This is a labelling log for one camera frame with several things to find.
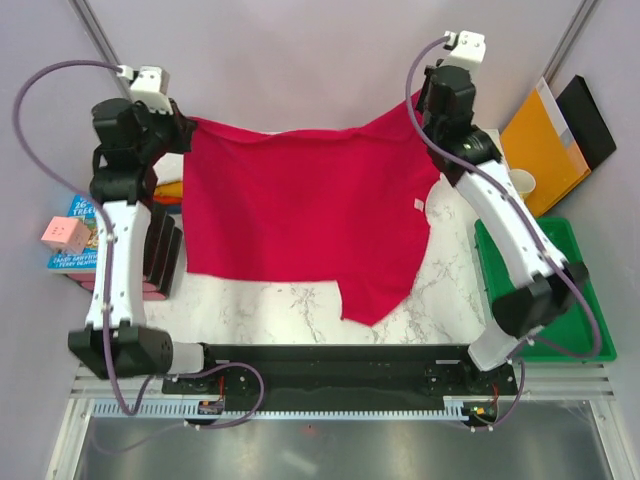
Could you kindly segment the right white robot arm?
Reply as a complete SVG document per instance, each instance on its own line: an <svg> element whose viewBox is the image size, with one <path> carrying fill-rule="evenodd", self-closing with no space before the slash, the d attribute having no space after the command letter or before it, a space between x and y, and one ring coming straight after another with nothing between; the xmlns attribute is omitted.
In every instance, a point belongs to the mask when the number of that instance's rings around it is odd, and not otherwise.
<svg viewBox="0 0 640 480"><path fill-rule="evenodd" d="M468 347L469 362L458 368L467 392L483 392L493 369L510 360L522 343L579 304L595 315L582 289L589 278L581 261L569 262L546 237L512 185L491 137L475 126L476 89L470 73L439 65L425 71L418 103L409 109L433 164L472 207L502 256L513 291L491 305L492 318Z"/></svg>

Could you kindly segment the red t shirt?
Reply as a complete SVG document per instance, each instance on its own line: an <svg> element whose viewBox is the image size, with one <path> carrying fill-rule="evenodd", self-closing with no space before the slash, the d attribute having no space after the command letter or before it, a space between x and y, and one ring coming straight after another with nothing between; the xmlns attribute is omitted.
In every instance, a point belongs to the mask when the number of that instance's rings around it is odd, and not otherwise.
<svg viewBox="0 0 640 480"><path fill-rule="evenodd" d="M345 130L269 134L199 119L184 157L187 269L333 281L342 317L372 326L413 288L439 177L404 104Z"/></svg>

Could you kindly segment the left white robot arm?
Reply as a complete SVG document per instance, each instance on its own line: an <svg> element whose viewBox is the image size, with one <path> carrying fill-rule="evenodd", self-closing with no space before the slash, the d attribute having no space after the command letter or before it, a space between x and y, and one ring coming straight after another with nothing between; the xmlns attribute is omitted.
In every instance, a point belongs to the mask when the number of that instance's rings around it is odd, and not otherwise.
<svg viewBox="0 0 640 480"><path fill-rule="evenodd" d="M146 324L143 253L157 175L165 154L191 149L194 121L174 100L105 100L92 109L99 144L89 194L95 204L98 253L93 298L81 330L68 334L70 352L98 378L185 374L198 393L219 382L198 343L179 343Z"/></svg>

